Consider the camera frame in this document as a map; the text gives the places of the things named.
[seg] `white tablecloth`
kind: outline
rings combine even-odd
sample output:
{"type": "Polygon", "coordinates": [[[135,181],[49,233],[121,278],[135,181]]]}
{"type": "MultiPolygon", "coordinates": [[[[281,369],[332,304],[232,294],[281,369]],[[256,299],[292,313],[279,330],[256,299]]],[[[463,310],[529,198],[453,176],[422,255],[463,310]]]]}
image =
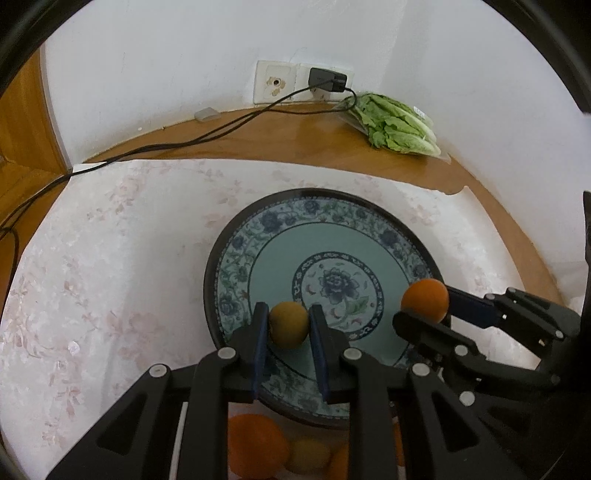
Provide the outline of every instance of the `white tablecloth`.
{"type": "MultiPolygon", "coordinates": [[[[32,480],[45,478],[150,365],[178,368],[214,350],[202,299],[214,241],[254,200],[304,186],[392,212],[455,287],[479,296],[521,287],[468,189],[446,196],[344,171],[238,160],[134,160],[77,176],[25,249],[0,326],[2,434],[32,480]]],[[[490,358],[535,366],[502,332],[454,327],[490,358]]]]}

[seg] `bolt head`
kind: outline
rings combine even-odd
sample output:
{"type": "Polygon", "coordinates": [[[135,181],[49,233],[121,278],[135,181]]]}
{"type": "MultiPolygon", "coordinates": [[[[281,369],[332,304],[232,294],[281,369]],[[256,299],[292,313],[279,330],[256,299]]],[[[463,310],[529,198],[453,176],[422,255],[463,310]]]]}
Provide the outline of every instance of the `bolt head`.
{"type": "Polygon", "coordinates": [[[474,405],[474,402],[476,401],[476,397],[474,396],[473,392],[466,390],[466,391],[460,393],[460,401],[466,407],[470,407],[470,406],[474,405]]]}
{"type": "Polygon", "coordinates": [[[235,355],[236,351],[231,346],[223,346],[217,351],[217,356],[222,360],[230,360],[235,355]]]}
{"type": "Polygon", "coordinates": [[[361,350],[359,350],[358,348],[349,347],[346,348],[345,351],[343,351],[343,356],[347,360],[359,360],[361,358],[361,355],[361,350]]]}
{"type": "Polygon", "coordinates": [[[453,351],[457,356],[466,356],[468,354],[468,348],[466,345],[456,345],[453,351]]]}
{"type": "Polygon", "coordinates": [[[413,373],[418,377],[426,377],[431,369],[425,364],[414,364],[413,373]]]}
{"type": "Polygon", "coordinates": [[[166,365],[163,364],[152,365],[149,370],[150,376],[154,378],[165,376],[167,371],[168,368],[166,368],[166,365]]]}

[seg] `ceramic plate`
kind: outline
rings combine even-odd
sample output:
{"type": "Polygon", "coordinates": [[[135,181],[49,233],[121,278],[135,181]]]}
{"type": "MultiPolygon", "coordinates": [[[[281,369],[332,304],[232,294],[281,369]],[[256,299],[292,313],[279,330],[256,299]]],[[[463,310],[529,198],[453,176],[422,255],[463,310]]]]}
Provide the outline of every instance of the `ceramic plate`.
{"type": "MultiPolygon", "coordinates": [[[[221,233],[204,280],[207,322],[219,348],[249,323],[254,305],[320,303],[330,327],[385,365],[418,355],[392,327],[406,288],[441,275],[431,255],[398,219],[361,198],[323,189],[269,195],[221,233]]],[[[316,386],[309,339],[270,346],[260,399],[315,426],[347,428],[347,404],[328,405],[316,386]]]]}

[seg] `black cable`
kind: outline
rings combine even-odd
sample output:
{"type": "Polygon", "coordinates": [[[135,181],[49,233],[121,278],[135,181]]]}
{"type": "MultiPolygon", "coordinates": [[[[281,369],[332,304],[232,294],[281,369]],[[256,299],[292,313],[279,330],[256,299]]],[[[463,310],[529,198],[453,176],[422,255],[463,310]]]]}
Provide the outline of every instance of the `black cable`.
{"type": "MultiPolygon", "coordinates": [[[[16,218],[16,220],[12,223],[11,227],[13,227],[16,222],[18,222],[18,220],[25,214],[25,212],[28,210],[28,208],[32,205],[33,202],[35,202],[38,198],[40,198],[41,196],[45,195],[47,192],[49,192],[50,190],[52,190],[53,188],[55,188],[56,186],[58,186],[61,183],[64,183],[65,181],[68,181],[70,178],[75,177],[77,175],[83,174],[83,173],[88,173],[91,171],[95,171],[98,170],[100,168],[104,168],[107,165],[110,165],[116,161],[120,161],[125,157],[129,157],[131,155],[137,155],[140,153],[147,153],[147,152],[154,152],[154,151],[159,151],[159,150],[172,150],[172,149],[176,149],[176,148],[186,148],[186,147],[191,147],[194,145],[199,145],[202,143],[206,143],[206,142],[211,142],[213,140],[217,140],[219,138],[224,137],[225,135],[228,135],[230,133],[232,133],[233,131],[236,131],[238,128],[242,127],[243,125],[247,124],[248,122],[250,122],[251,120],[255,119],[257,116],[259,116],[262,113],[268,112],[268,111],[272,111],[272,112],[280,112],[280,113],[289,113],[291,115],[315,115],[318,113],[338,113],[338,112],[344,112],[344,111],[348,111],[350,109],[352,109],[353,107],[355,107],[355,105],[357,104],[357,95],[356,93],[352,90],[349,89],[348,87],[345,88],[345,90],[351,92],[353,94],[353,104],[351,104],[350,106],[348,106],[345,109],[328,109],[328,110],[321,110],[321,111],[313,111],[313,112],[292,112],[289,110],[279,110],[279,109],[273,109],[273,107],[275,105],[278,105],[281,102],[284,102],[285,100],[287,100],[288,98],[291,98],[294,95],[297,95],[299,93],[302,92],[306,92],[310,89],[313,88],[317,88],[319,86],[324,85],[325,83],[328,83],[329,81],[326,82],[322,82],[319,83],[317,85],[311,85],[308,86],[306,88],[300,89],[300,90],[296,90],[295,92],[290,93],[289,95],[285,95],[284,97],[280,98],[279,100],[276,100],[275,102],[271,103],[270,105],[266,106],[265,108],[262,108],[260,110],[257,110],[255,112],[250,112],[250,113],[246,113],[238,118],[235,118],[234,120],[221,125],[220,127],[214,128],[213,130],[207,132],[206,134],[203,134],[197,138],[193,138],[192,140],[188,140],[185,142],[176,142],[176,143],[163,143],[163,144],[152,144],[152,145],[145,145],[143,147],[138,147],[138,148],[134,148],[133,150],[129,150],[125,153],[119,154],[119,155],[115,155],[111,158],[108,158],[107,160],[104,161],[104,163],[100,163],[94,167],[91,168],[87,168],[85,170],[80,170],[77,172],[72,172],[72,173],[68,173],[65,174],[55,180],[53,180],[51,183],[49,183],[48,185],[46,185],[44,188],[42,188],[39,192],[37,192],[35,195],[33,195],[32,197],[30,197],[28,200],[24,201],[22,204],[20,204],[18,207],[16,207],[11,213],[10,215],[8,215],[8,217],[2,222],[2,224],[0,225],[0,229],[2,229],[9,221],[10,219],[19,211],[22,209],[22,212],[19,214],[19,216],[16,218]],[[223,130],[227,127],[230,127],[231,125],[240,122],[241,120],[244,120],[243,122],[241,122],[240,124],[232,127],[231,129],[219,134],[219,135],[215,135],[214,137],[210,137],[208,138],[209,135],[212,135],[216,132],[219,132],[220,130],[223,130]]],[[[6,236],[6,232],[4,232],[4,234],[2,236],[0,236],[0,241],[6,236]]]]}
{"type": "Polygon", "coordinates": [[[207,142],[211,142],[214,140],[218,140],[219,138],[225,137],[226,135],[238,130],[240,127],[246,125],[248,122],[254,120],[257,116],[261,115],[262,113],[265,112],[277,112],[277,113],[288,113],[290,115],[317,115],[319,113],[339,113],[339,112],[346,112],[348,110],[351,110],[352,108],[354,108],[357,105],[357,94],[350,88],[346,87],[345,90],[348,92],[351,92],[353,94],[353,103],[351,105],[349,105],[346,108],[342,108],[342,109],[326,109],[326,110],[317,110],[317,111],[311,111],[311,112],[297,112],[297,111],[290,111],[290,110],[281,110],[281,109],[275,109],[273,108],[275,105],[280,104],[281,102],[284,102],[285,100],[287,100],[288,98],[293,97],[294,95],[298,95],[299,93],[303,93],[306,92],[308,90],[312,90],[314,88],[318,88],[321,87],[323,85],[325,85],[326,83],[330,83],[331,80],[327,80],[326,82],[321,82],[318,83],[316,85],[310,85],[307,86],[306,88],[302,88],[300,90],[296,90],[295,92],[290,93],[289,95],[285,95],[282,98],[279,98],[279,100],[276,100],[275,102],[271,103],[270,105],[267,105],[266,107],[257,110],[255,112],[249,112],[246,113],[244,115],[239,116],[238,118],[235,118],[234,120],[231,120],[223,125],[221,125],[220,127],[214,128],[213,130],[200,135],[199,137],[193,138],[192,140],[187,140],[185,142],[176,142],[176,143],[160,143],[160,144],[152,144],[152,145],[145,145],[143,147],[138,147],[138,148],[134,148],[133,150],[129,150],[125,153],[119,154],[119,155],[115,155],[113,157],[107,158],[107,160],[105,160],[103,163],[100,163],[94,167],[91,168],[87,168],[85,170],[80,170],[77,172],[71,172],[71,173],[67,173],[65,175],[62,175],[61,177],[56,178],[55,180],[53,180],[52,182],[50,182],[48,185],[46,185],[45,187],[43,187],[41,190],[39,190],[36,194],[34,194],[33,196],[31,196],[29,199],[25,200],[24,202],[22,202],[19,206],[17,206],[11,213],[10,215],[8,215],[8,217],[6,217],[2,223],[0,224],[0,232],[2,232],[2,234],[0,235],[0,241],[2,241],[9,233],[11,233],[14,236],[14,241],[15,241],[15,254],[14,257],[12,259],[12,270],[11,270],[11,276],[10,276],[10,281],[8,283],[8,290],[7,290],[7,294],[4,297],[4,303],[2,305],[2,311],[4,311],[4,306],[6,305],[6,301],[8,299],[8,292],[10,289],[10,286],[12,284],[12,281],[14,279],[14,275],[16,274],[16,269],[18,266],[18,250],[19,250],[19,245],[20,245],[20,241],[18,238],[18,234],[16,232],[16,230],[14,229],[15,225],[17,224],[17,222],[23,217],[23,215],[25,215],[25,213],[27,212],[27,210],[31,207],[31,205],[40,197],[42,197],[43,195],[45,195],[47,192],[50,192],[51,190],[53,190],[55,187],[57,187],[58,185],[67,182],[68,180],[70,180],[70,178],[75,177],[77,175],[81,175],[83,173],[89,173],[91,171],[95,171],[95,170],[99,170],[100,168],[104,168],[107,165],[111,165],[114,162],[117,161],[121,161],[124,158],[130,157],[132,155],[138,155],[140,153],[148,153],[148,152],[154,152],[154,151],[160,151],[160,150],[173,150],[176,148],[186,148],[186,147],[192,147],[194,145],[200,145],[203,143],[207,143],[207,142]],[[223,131],[220,134],[214,135],[214,136],[210,136],[212,134],[215,134],[221,130],[224,130],[225,128],[228,128],[228,130],[223,131]],[[9,227],[6,227],[7,223],[10,222],[10,220],[16,215],[16,218],[14,219],[14,221],[10,224],[9,227]]]}

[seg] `plastic bag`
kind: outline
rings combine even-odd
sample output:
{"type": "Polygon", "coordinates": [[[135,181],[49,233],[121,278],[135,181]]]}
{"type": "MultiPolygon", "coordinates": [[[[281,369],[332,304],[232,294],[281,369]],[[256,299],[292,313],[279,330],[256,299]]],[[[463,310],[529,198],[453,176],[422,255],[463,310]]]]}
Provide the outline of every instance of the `plastic bag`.
{"type": "MultiPolygon", "coordinates": [[[[353,97],[339,102],[335,109],[353,103],[353,97]]],[[[375,148],[387,148],[403,154],[428,155],[450,161],[437,145],[433,121],[416,107],[377,93],[358,95],[355,107],[339,114],[349,125],[368,136],[375,148]]]]}

